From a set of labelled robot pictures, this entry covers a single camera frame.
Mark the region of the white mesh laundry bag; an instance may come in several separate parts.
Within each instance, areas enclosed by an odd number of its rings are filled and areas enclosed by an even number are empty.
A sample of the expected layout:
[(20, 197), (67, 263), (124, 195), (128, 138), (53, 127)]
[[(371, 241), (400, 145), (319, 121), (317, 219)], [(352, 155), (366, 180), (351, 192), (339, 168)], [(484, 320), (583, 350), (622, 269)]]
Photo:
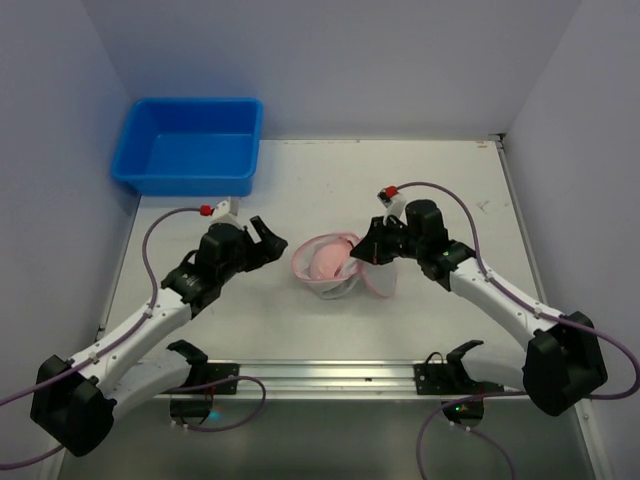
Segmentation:
[(308, 287), (323, 300), (335, 300), (348, 295), (356, 286), (362, 284), (370, 293), (380, 298), (394, 295), (397, 285), (397, 268), (394, 264), (383, 266), (370, 265), (350, 258), (344, 276), (330, 280), (312, 280), (309, 277), (309, 265), (315, 251), (336, 238), (343, 237), (353, 243), (361, 238), (352, 232), (333, 232), (311, 238), (301, 244), (293, 254), (291, 268), (298, 281)]

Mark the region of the pink bra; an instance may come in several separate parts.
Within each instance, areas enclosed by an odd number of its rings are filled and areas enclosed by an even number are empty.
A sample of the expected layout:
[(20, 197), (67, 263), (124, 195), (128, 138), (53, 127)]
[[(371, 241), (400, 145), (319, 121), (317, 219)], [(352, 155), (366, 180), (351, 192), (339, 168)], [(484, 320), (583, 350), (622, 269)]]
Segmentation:
[(336, 238), (319, 247), (312, 256), (309, 265), (309, 277), (312, 280), (330, 280), (344, 276), (351, 256), (353, 243), (343, 237)]

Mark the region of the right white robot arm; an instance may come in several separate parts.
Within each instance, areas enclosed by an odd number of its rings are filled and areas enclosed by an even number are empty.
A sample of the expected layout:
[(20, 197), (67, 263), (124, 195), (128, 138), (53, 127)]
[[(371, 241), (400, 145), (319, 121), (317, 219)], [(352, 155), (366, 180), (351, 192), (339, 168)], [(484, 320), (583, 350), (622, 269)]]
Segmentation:
[(386, 211), (372, 219), (352, 257), (373, 266), (397, 258), (415, 261), (426, 278), (478, 307), (519, 345), (503, 356), (482, 355), (481, 341), (470, 340), (441, 364), (424, 363), (418, 372), (436, 393), (524, 390), (544, 413), (557, 416), (606, 383), (604, 359), (586, 315), (563, 315), (521, 291), (499, 290), (498, 275), (482, 270), (476, 252), (449, 237), (435, 202), (385, 193), (379, 199)]

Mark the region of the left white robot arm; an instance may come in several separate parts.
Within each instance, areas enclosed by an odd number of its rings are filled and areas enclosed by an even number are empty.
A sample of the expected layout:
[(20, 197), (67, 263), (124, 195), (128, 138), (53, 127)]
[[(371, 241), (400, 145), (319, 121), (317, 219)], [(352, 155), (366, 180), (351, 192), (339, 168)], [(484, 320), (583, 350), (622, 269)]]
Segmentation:
[(196, 391), (209, 378), (208, 357), (185, 340), (151, 350), (215, 302), (235, 275), (281, 258), (288, 243), (255, 216), (249, 227), (217, 220), (150, 299), (101, 340), (67, 360), (39, 368), (30, 417), (76, 457), (93, 451), (117, 419), (167, 391)]

